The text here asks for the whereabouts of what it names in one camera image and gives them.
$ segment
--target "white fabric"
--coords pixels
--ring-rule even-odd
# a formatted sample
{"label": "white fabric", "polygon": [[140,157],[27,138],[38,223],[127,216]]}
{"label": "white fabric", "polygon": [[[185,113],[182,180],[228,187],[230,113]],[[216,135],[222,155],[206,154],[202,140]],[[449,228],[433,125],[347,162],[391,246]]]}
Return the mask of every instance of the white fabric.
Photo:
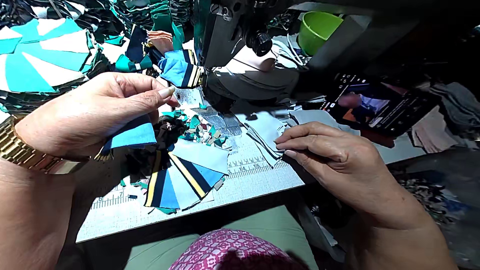
{"label": "white fabric", "polygon": [[5,62],[8,54],[0,54],[0,90],[10,92],[8,88],[7,77],[5,76]]}
{"label": "white fabric", "polygon": [[40,41],[42,49],[89,53],[86,29]]}
{"label": "white fabric", "polygon": [[115,63],[120,57],[120,55],[124,54],[125,51],[127,50],[130,40],[126,37],[124,37],[123,40],[125,40],[125,43],[122,46],[109,44],[107,42],[101,45],[103,48],[102,50],[103,55],[105,55],[105,57],[108,59],[108,61],[111,64]]}
{"label": "white fabric", "polygon": [[50,86],[59,86],[84,77],[79,71],[59,67],[25,52],[22,54]]}
{"label": "white fabric", "polygon": [[266,111],[256,112],[252,120],[247,120],[243,113],[236,113],[235,116],[247,128],[246,134],[255,141],[268,164],[275,166],[284,151],[277,150],[274,140],[282,135],[284,124]]}
{"label": "white fabric", "polygon": [[228,174],[228,150],[179,139],[172,154],[207,169]]}
{"label": "white fabric", "polygon": [[347,125],[337,123],[336,120],[324,110],[295,110],[291,111],[290,115],[295,119],[295,121],[297,121],[298,124],[318,121],[336,129],[348,132],[352,135],[360,136],[359,130],[355,130]]}
{"label": "white fabric", "polygon": [[48,11],[47,7],[34,7],[34,6],[30,6],[30,7],[32,8],[33,12],[35,13],[38,19],[47,18],[47,11]]}
{"label": "white fabric", "polygon": [[0,30],[0,39],[11,39],[11,38],[19,38],[19,37],[22,37],[22,34],[11,30],[7,26],[3,27]]}
{"label": "white fabric", "polygon": [[36,26],[36,30],[38,31],[39,35],[44,36],[46,33],[52,31],[53,29],[59,27],[64,23],[65,18],[61,18],[58,20],[38,19],[38,25]]}
{"label": "white fabric", "polygon": [[193,191],[192,186],[190,186],[187,179],[181,174],[177,166],[172,164],[167,170],[170,179],[172,180],[173,190],[175,191],[175,196],[177,197],[180,209],[184,210],[199,203],[200,199]]}

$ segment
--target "fabric strip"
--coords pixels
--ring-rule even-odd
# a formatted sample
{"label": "fabric strip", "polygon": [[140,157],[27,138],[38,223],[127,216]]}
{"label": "fabric strip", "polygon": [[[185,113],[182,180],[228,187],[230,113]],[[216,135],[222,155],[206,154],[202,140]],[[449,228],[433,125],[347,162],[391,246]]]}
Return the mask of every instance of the fabric strip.
{"label": "fabric strip", "polygon": [[150,181],[148,182],[148,188],[147,188],[147,200],[145,202],[145,206],[148,206],[148,207],[152,206],[152,201],[155,193],[155,184],[158,178],[158,169],[160,168],[161,160],[162,160],[162,151],[157,151],[155,163],[153,166],[152,176],[150,177]]}
{"label": "fabric strip", "polygon": [[182,162],[171,152],[168,153],[170,155],[170,159],[173,161],[175,166],[179,169],[181,174],[187,179],[188,183],[192,186],[193,190],[197,194],[199,198],[205,197],[206,193],[205,191],[202,190],[196,179],[192,176],[192,174],[185,168],[185,166],[182,164]]}

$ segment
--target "ruler numbers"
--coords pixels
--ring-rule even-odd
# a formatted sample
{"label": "ruler numbers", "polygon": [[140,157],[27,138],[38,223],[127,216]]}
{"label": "ruler numbers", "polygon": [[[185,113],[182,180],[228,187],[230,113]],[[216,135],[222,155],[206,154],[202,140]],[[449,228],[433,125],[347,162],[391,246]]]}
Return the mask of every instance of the ruler numbers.
{"label": "ruler numbers", "polygon": [[114,187],[107,195],[104,197],[96,198],[90,209],[98,209],[106,206],[116,205],[128,201],[133,201],[135,199],[128,198],[128,194],[125,192],[125,187],[118,185]]}
{"label": "ruler numbers", "polygon": [[250,157],[228,162],[228,175],[225,179],[237,178],[241,176],[252,175],[260,172],[267,172],[278,168],[288,166],[283,161],[279,161],[273,168],[267,163],[263,156]]}
{"label": "ruler numbers", "polygon": [[[225,175],[225,179],[253,175],[256,173],[267,172],[275,169],[284,168],[287,166],[288,164],[281,160],[272,168],[263,156],[233,160],[228,162],[228,175]],[[125,187],[118,185],[114,187],[104,197],[96,198],[93,201],[90,209],[98,209],[98,208],[117,205],[117,204],[129,202],[133,200],[137,200],[137,199],[129,198],[129,195],[125,192]]]}

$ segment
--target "gold watch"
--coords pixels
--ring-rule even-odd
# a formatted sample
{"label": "gold watch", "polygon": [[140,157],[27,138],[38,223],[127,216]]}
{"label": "gold watch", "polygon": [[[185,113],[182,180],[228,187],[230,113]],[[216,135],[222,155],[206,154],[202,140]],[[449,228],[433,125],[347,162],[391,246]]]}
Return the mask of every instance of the gold watch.
{"label": "gold watch", "polygon": [[0,124],[0,158],[21,167],[50,174],[65,174],[79,170],[89,158],[65,160],[33,149],[15,133],[15,121],[10,116]]}

